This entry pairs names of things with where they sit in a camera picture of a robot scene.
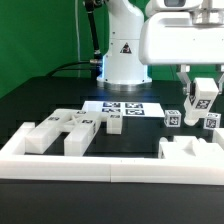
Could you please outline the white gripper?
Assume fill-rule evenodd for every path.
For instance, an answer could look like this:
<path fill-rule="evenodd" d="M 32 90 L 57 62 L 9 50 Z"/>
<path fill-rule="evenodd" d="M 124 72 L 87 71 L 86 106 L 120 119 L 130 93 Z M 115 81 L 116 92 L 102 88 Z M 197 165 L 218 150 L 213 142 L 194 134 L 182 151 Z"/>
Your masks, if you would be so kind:
<path fill-rule="evenodd" d="M 145 65 L 181 64 L 176 74 L 186 95 L 194 94 L 189 65 L 220 64 L 216 65 L 216 81 L 222 92 L 224 0 L 150 0 L 145 13 L 140 61 Z"/>

